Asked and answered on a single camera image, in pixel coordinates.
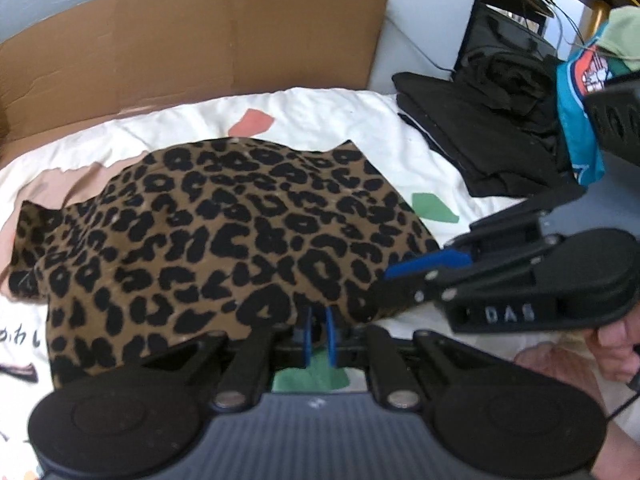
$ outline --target leopard print cloth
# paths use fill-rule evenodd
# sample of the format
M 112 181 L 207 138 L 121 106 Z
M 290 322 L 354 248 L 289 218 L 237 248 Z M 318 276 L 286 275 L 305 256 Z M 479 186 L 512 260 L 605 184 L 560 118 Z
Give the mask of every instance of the leopard print cloth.
M 147 155 L 62 210 L 24 202 L 9 286 L 49 303 L 54 385 L 193 338 L 295 323 L 335 305 L 351 323 L 387 266 L 437 250 L 350 142 L 325 153 L 224 138 Z

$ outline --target bedsheet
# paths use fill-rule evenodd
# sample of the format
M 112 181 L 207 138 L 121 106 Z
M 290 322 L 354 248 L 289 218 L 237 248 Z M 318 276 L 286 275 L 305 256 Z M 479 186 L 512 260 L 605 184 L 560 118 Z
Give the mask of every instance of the bedsheet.
M 1 272 L 10 259 L 22 200 L 52 208 L 84 201 L 149 151 L 237 136 L 318 151 L 353 141 L 412 204 L 440 244 L 466 232 L 471 222 L 516 203 L 506 198 L 470 197 L 455 168 L 432 152 L 420 134 L 398 118 L 397 111 L 392 96 L 342 89 L 297 88 L 220 98 L 109 121 L 26 153 L 0 170 L 0 365 L 33 365 L 38 377 L 37 382 L 29 383 L 0 374 L 0 480 L 32 480 L 40 475 L 27 442 L 26 423 L 34 405 L 52 389 L 44 343 L 47 307 L 12 300 L 6 273 Z M 381 324 L 396 337 L 408 338 L 419 328 L 450 335 L 444 318 L 430 304 Z M 511 359 L 541 340 L 562 336 L 457 338 Z M 579 341 L 566 340 L 565 344 L 585 352 Z M 347 370 L 345 374 L 346 381 L 335 383 L 340 391 L 364 389 L 361 373 Z M 601 385 L 610 408 L 628 396 L 623 385 L 605 381 Z M 623 422 L 631 427 L 628 420 Z M 636 430 L 640 439 L 640 428 Z

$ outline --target cardboard flap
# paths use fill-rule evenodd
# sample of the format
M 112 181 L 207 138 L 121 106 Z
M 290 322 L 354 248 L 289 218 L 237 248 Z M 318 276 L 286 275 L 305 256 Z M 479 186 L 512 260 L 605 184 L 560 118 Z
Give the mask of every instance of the cardboard flap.
M 0 45 L 0 134 L 294 86 L 365 89 L 385 7 L 94 0 Z

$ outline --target gray grip surface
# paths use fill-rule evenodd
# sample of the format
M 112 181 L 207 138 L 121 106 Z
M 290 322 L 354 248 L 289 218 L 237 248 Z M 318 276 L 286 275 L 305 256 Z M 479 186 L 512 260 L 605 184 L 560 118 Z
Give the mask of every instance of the gray grip surface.
M 146 478 L 498 479 L 450 455 L 417 415 L 384 410 L 370 393 L 265 394 L 249 412 L 216 418 L 187 456 Z M 47 480 L 66 479 L 48 476 Z M 593 478 L 587 473 L 576 473 L 562 480 Z
M 602 180 L 591 184 L 578 200 L 544 217 L 543 235 L 617 228 L 640 239 L 640 168 L 610 153 L 603 153 L 603 159 L 607 172 Z

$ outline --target cable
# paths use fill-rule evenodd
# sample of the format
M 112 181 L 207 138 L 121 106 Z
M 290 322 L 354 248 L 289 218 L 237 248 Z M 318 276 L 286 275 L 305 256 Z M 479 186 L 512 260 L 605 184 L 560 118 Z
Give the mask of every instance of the cable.
M 611 415 L 609 415 L 607 417 L 607 422 L 611 422 L 612 420 L 614 420 L 615 418 L 618 417 L 618 415 L 622 412 L 624 412 L 629 406 L 631 406 L 634 402 L 636 402 L 636 400 L 640 399 L 640 392 L 636 393 L 633 397 L 631 397 L 627 402 L 625 402 L 624 404 L 622 404 L 622 406 L 620 406 L 619 408 L 615 409 L 613 411 L 613 413 L 611 413 Z
M 562 40 L 564 40 L 564 27 L 562 26 L 562 19 L 555 11 L 551 11 L 554 14 L 554 18 L 558 20 L 558 27 L 560 27 L 560 37 L 558 38 L 558 44 L 556 45 L 556 52 L 560 52 L 560 45 L 562 45 Z
M 411 38 L 409 38 L 409 36 L 404 32 L 404 30 L 402 30 L 400 27 L 398 27 L 398 25 L 396 25 L 396 22 L 394 22 L 394 20 L 392 20 L 390 17 L 385 16 L 385 19 L 391 23 L 391 25 L 393 25 L 396 30 L 402 34 L 405 38 L 407 38 L 407 40 L 409 41 L 409 43 L 411 43 L 414 47 L 415 50 L 417 50 L 420 54 L 422 54 L 422 56 L 424 57 L 424 59 L 426 59 L 427 61 L 429 61 L 429 63 L 431 63 L 434 67 L 436 67 L 438 70 L 442 70 L 443 72 L 449 72 L 451 75 L 454 75 L 456 73 L 455 70 L 452 70 L 450 68 L 444 68 L 443 66 L 440 66 L 439 64 L 437 64 L 433 59 L 431 59 L 429 56 L 427 56 L 424 51 L 415 44 L 415 41 L 412 40 Z
M 620 61 L 640 61 L 640 57 L 620 56 L 619 54 L 614 54 L 613 52 L 608 52 L 607 50 L 598 49 L 595 46 L 586 46 L 577 43 L 570 43 L 570 45 L 581 48 L 582 50 L 588 50 L 589 52 L 593 52 L 594 54 L 598 54 L 598 56 L 602 57 L 610 57 L 611 59 L 619 59 Z
M 572 19 L 571 16 L 569 16 L 566 12 L 564 12 L 564 10 L 561 9 L 560 6 L 558 6 L 558 4 L 555 3 L 555 1 L 553 0 L 549 0 L 549 2 L 551 3 L 552 6 L 554 6 L 557 10 L 559 10 L 560 12 L 562 12 L 564 14 L 564 16 L 567 18 L 567 20 L 569 21 L 569 24 L 572 26 L 573 30 L 575 31 L 575 35 L 580 39 L 580 42 L 584 45 L 586 42 L 584 41 L 584 37 L 582 36 L 582 33 L 580 32 L 580 28 L 578 28 L 578 26 L 575 24 L 574 20 Z
M 527 4 L 524 0 L 520 0 L 520 4 L 522 5 L 522 21 L 524 23 L 520 23 L 520 25 L 523 25 L 524 27 L 527 27 L 527 30 L 530 30 L 529 28 L 529 21 L 527 20 Z

